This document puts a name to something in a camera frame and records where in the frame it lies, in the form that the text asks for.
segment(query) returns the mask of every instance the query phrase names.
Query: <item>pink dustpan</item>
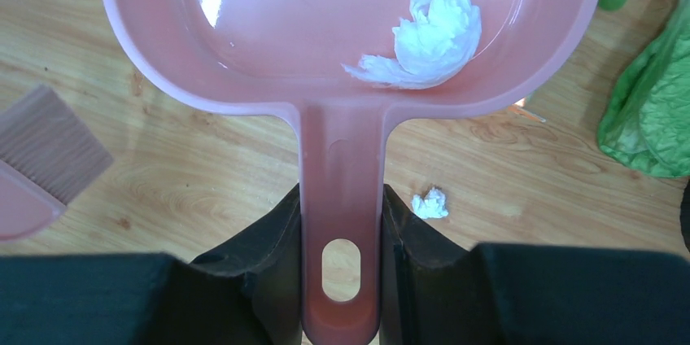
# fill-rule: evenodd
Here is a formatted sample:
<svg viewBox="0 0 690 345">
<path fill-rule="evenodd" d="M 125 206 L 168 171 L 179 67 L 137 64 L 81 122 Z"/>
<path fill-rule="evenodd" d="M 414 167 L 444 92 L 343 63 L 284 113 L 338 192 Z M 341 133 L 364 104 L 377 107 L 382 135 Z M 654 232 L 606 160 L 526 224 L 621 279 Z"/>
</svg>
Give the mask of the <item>pink dustpan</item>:
<svg viewBox="0 0 690 345">
<path fill-rule="evenodd" d="M 584 35 L 597 0 L 473 0 L 478 53 L 429 90 L 387 90 L 341 64 L 393 55 L 409 0 L 103 0 L 116 36 L 164 92 L 204 111 L 274 115 L 299 139 L 303 324 L 319 344 L 362 344 L 378 327 L 378 240 L 386 138 L 404 120 L 460 119 L 507 107 L 543 84 Z M 321 287 L 337 238 L 361 253 L 357 296 Z"/>
</svg>

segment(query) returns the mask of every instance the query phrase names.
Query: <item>crumpled tissue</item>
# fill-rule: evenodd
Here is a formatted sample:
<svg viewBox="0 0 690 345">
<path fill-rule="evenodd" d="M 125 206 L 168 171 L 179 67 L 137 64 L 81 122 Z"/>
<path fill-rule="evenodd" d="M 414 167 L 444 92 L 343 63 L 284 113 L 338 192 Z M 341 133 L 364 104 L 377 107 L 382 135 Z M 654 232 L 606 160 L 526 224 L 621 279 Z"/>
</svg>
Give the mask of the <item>crumpled tissue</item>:
<svg viewBox="0 0 690 345">
<path fill-rule="evenodd" d="M 446 195 L 436 188 L 431 188 L 423 199 L 419 194 L 415 194 L 411 204 L 412 212 L 422 219 L 441 219 L 448 216 Z"/>
<path fill-rule="evenodd" d="M 361 81 L 421 90 L 455 76 L 474 56 L 482 35 L 479 7 L 470 0 L 410 0 L 413 21 L 393 28 L 395 57 L 363 55 L 358 68 L 343 64 Z"/>
</svg>

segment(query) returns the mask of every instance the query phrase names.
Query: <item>floor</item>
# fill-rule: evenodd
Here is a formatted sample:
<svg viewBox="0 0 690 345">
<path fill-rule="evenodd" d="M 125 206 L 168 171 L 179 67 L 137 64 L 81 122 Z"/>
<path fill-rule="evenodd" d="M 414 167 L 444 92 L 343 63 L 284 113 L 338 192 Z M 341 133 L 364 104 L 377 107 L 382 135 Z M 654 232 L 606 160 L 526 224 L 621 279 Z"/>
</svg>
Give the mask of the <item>floor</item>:
<svg viewBox="0 0 690 345">
<path fill-rule="evenodd" d="M 602 155 L 594 133 L 617 75 L 675 0 L 596 13 L 579 48 L 532 98 L 547 119 L 509 112 L 414 120 L 391 135 L 386 182 L 406 200 L 430 186 L 477 241 L 641 248 L 690 257 L 679 231 L 684 179 L 646 177 Z M 0 108 L 46 83 L 115 164 L 45 232 L 0 254 L 169 251 L 191 259 L 270 210 L 297 182 L 295 135 L 280 120 L 195 111 L 158 91 L 124 55 L 101 0 L 0 0 Z M 335 263 L 350 263 L 344 250 Z M 332 286 L 353 277 L 326 274 Z"/>
</svg>

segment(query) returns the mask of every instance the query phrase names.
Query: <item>pink brush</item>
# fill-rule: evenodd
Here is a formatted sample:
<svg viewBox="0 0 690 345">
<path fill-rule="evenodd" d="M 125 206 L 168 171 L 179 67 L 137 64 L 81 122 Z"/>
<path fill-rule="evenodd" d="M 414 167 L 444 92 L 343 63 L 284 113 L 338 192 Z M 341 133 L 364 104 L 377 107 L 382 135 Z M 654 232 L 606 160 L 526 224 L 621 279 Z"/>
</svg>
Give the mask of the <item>pink brush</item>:
<svg viewBox="0 0 690 345">
<path fill-rule="evenodd" d="M 0 114 L 0 242 L 55 221 L 112 157 L 49 87 Z"/>
<path fill-rule="evenodd" d="M 274 115 L 299 139 L 303 324 L 319 344 L 369 343 L 378 327 L 379 220 L 385 143 L 413 118 L 460 119 L 512 105 L 542 85 L 584 35 L 597 0 L 472 0 L 477 54 L 427 90 L 354 80 L 342 64 L 392 57 L 409 0 L 103 0 L 127 55 L 164 92 L 198 109 Z M 353 241 L 360 291 L 336 302 L 321 252 Z"/>
</svg>

